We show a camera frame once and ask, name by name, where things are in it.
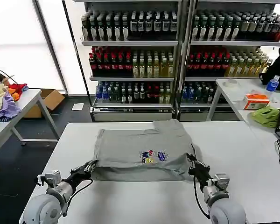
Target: purple cloth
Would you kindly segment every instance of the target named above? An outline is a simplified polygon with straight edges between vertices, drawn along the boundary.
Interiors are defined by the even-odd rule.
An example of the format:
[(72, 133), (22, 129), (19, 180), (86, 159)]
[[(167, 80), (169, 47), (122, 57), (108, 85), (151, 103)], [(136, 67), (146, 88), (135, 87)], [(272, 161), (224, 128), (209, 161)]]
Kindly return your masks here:
[(20, 108), (15, 105), (14, 98), (7, 91), (2, 101), (2, 107), (0, 109), (0, 118), (14, 118), (21, 112)]

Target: metal shelving unit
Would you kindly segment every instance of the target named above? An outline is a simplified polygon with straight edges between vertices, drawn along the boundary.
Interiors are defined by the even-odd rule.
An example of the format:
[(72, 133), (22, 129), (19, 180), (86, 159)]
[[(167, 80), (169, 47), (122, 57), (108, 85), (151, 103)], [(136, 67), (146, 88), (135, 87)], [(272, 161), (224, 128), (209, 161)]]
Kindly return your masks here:
[(192, 46), (269, 46), (280, 47), (280, 42), (257, 41), (191, 41)]
[[(182, 63), (180, 67), (180, 77), (179, 82), (176, 88), (176, 104), (178, 108), (178, 119), (185, 121), (185, 117), (187, 119), (193, 115), (193, 119), (189, 120), (199, 120), (197, 117), (202, 115), (204, 117), (205, 110), (202, 109), (203, 112), (201, 113), (191, 113), (187, 111), (191, 111), (193, 108), (209, 108), (209, 104), (184, 104), (181, 103), (182, 99), (182, 87), (184, 82), (188, 81), (207, 81), (212, 82), (216, 81), (217, 79), (227, 79), (226, 77), (185, 77), (186, 75), (186, 68), (187, 68), (187, 61), (188, 55), (190, 54), (191, 46), (252, 46), (252, 47), (259, 47), (259, 46), (270, 46), (270, 47), (280, 47), (280, 42), (268, 42), (268, 41), (193, 41), (191, 40), (192, 36), (192, 28), (193, 28), (193, 19), (195, 15), (196, 9), (208, 9), (208, 10), (226, 10), (226, 11), (250, 11), (252, 8), (255, 10), (264, 10), (269, 11), (274, 8), (275, 4), (280, 4), (280, 0), (191, 0), (189, 5), (189, 15), (188, 21), (186, 26), (186, 34), (184, 38), (184, 43), (182, 46)], [(235, 79), (243, 79), (243, 78), (251, 78), (256, 79), (257, 77), (235, 77)], [(228, 105), (220, 105), (220, 108), (228, 108)]]
[[(68, 12), (66, 4), (63, 1), (63, 8), (68, 19)], [(187, 2), (188, 0), (73, 0), (74, 2), (84, 3), (85, 10), (93, 11), (147, 11), (147, 10), (160, 10), (160, 11), (176, 11), (178, 29), (176, 35), (166, 34), (156, 37), (156, 40), (147, 38), (142, 40), (136, 36), (132, 36), (129, 41), (86, 41), (81, 38), (83, 46), (128, 46), (133, 49), (163, 49), (172, 47), (174, 58), (174, 77), (158, 77), (158, 78), (132, 78), (132, 77), (114, 77), (112, 74), (108, 77), (108, 74), (104, 74), (107, 77), (96, 77), (91, 75), (91, 81), (116, 81), (116, 82), (170, 82), (171, 86), (171, 104), (107, 104), (107, 103), (93, 103), (90, 100), (91, 108), (90, 114), (92, 121), (143, 121), (147, 120), (159, 120), (175, 117), (175, 93), (176, 82), (180, 75), (179, 73), (179, 60), (180, 52), (182, 49), (182, 41), (184, 38), (184, 26), (186, 23)], [(72, 35), (72, 40), (76, 50), (77, 58), (79, 61), (80, 69), (85, 77), (81, 61), (78, 55), (75, 38), (72, 34), (72, 28), (68, 19), (68, 25)]]
[(110, 82), (173, 82), (173, 77), (159, 78), (124, 78), (124, 77), (90, 77), (91, 81), (110, 81)]

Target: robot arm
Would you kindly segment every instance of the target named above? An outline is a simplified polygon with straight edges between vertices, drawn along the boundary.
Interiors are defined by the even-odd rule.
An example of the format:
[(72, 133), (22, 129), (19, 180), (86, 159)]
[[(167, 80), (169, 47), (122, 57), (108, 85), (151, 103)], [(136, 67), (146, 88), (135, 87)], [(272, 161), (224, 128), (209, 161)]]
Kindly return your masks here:
[(49, 188), (45, 195), (36, 196), (28, 202), (22, 224), (57, 224), (61, 215), (66, 216), (77, 186), (82, 181), (92, 181), (91, 174), (96, 162), (85, 163), (72, 170), (70, 176), (62, 180), (59, 172), (39, 176), (42, 185), (46, 182)]
[[(197, 204), (204, 215), (213, 224), (248, 224), (244, 208), (237, 202), (229, 199), (226, 188), (229, 177), (226, 174), (216, 174), (214, 178), (209, 175), (210, 167), (198, 161), (196, 157), (188, 154), (190, 162), (189, 175), (194, 176), (194, 190)], [(204, 194), (204, 202), (208, 206), (206, 214), (198, 201), (195, 179), (200, 184)]]

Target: gray floor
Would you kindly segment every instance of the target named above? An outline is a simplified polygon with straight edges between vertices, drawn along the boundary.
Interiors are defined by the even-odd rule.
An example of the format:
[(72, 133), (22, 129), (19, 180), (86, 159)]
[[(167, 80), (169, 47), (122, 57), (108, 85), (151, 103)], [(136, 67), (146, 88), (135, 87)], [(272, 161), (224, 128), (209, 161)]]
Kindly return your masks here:
[[(74, 103), (84, 103), (82, 111), (72, 111)], [(70, 122), (91, 122), (88, 99), (65, 99), (52, 113), (56, 126), (63, 132)], [(54, 138), (45, 119), (22, 119), (16, 126), (23, 138)], [(41, 174), (56, 143), (29, 142), (21, 146), (11, 136), (0, 149), (0, 224), (15, 224), (35, 187), (34, 178)]]

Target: red cloth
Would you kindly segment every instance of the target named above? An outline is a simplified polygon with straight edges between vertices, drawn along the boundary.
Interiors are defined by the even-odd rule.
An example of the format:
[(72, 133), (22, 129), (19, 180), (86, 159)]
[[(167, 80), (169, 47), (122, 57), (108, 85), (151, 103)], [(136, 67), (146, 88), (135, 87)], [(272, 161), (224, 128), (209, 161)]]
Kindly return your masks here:
[(22, 89), (24, 88), (25, 85), (27, 85), (27, 84), (11, 84), (8, 87), (15, 89), (15, 92), (19, 94), (19, 98), (20, 98), (20, 96), (22, 94)]

